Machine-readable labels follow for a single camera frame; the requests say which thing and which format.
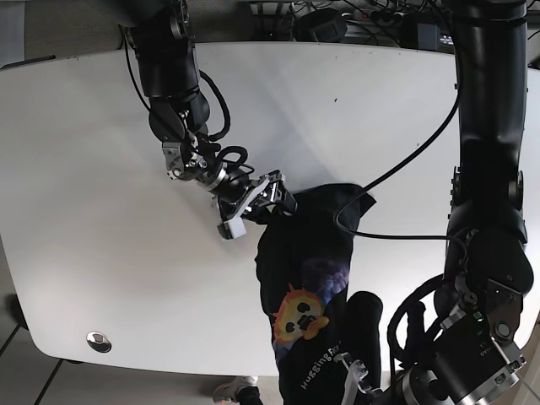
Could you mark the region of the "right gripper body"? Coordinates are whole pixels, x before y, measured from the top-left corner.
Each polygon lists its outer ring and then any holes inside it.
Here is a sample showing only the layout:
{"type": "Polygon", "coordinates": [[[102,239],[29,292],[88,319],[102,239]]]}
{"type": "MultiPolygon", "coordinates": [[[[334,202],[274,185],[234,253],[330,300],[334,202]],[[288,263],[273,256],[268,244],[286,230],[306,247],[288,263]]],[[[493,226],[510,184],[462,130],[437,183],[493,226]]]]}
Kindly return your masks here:
{"type": "Polygon", "coordinates": [[[212,190],[213,205],[218,211],[219,224],[235,217],[242,218],[244,221],[248,206],[274,208],[270,201],[272,184],[275,181],[284,183],[284,176],[279,170],[274,170],[255,180],[246,173],[236,178],[232,178],[232,175],[233,173],[227,173],[219,185],[212,190]]]}

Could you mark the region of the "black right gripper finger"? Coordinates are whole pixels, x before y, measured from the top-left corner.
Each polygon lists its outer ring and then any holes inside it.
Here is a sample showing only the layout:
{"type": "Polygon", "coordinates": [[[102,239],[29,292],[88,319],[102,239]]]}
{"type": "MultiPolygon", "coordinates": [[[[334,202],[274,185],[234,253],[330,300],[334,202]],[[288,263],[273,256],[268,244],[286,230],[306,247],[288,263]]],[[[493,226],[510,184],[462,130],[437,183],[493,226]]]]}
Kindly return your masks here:
{"type": "Polygon", "coordinates": [[[269,206],[248,206],[246,208],[246,219],[255,224],[268,224],[272,216],[269,206]]]}
{"type": "Polygon", "coordinates": [[[287,190],[283,181],[275,181],[270,192],[271,204],[285,215],[293,215],[297,210],[294,196],[287,190]]]}

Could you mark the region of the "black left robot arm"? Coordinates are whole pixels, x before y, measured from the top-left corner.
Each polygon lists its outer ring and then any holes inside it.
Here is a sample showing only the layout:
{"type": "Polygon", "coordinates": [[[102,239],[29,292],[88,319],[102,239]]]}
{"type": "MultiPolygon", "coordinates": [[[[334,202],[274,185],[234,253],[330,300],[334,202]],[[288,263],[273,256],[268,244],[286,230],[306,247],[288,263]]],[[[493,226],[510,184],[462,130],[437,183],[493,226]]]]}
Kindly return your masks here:
{"type": "Polygon", "coordinates": [[[391,383],[372,386],[349,354],[343,400],[366,404],[489,404],[520,379],[515,341],[534,275],[525,253],[519,168],[527,105],[527,6],[444,1],[456,57],[460,160],[443,241],[445,269],[396,309],[386,333],[391,383]]]}

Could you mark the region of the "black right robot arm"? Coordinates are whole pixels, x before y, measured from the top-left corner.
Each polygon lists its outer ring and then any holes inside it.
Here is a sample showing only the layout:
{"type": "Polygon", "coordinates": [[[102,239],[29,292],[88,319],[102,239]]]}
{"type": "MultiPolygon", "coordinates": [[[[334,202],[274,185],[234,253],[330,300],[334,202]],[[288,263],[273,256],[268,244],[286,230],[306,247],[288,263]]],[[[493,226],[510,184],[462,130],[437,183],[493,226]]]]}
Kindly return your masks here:
{"type": "Polygon", "coordinates": [[[278,170],[251,178],[248,152],[222,147],[230,110],[214,81],[197,65],[184,1],[98,1],[124,29],[126,53],[138,61],[134,86],[162,143],[168,176],[195,181],[212,194],[225,239],[245,233],[245,222],[265,224],[272,209],[295,213],[297,202],[278,170]]]}

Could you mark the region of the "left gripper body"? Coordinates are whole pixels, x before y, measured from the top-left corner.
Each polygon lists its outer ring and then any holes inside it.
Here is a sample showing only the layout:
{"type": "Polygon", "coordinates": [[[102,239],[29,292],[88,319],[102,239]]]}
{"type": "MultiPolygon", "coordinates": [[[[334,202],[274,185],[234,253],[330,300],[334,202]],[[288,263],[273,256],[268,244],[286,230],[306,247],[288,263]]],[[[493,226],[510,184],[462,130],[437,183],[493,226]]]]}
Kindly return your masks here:
{"type": "Polygon", "coordinates": [[[345,352],[337,355],[337,362],[341,363],[347,371],[341,405],[405,403],[399,374],[391,374],[391,384],[382,390],[368,382],[368,368],[360,359],[353,359],[350,353],[345,352]]]}

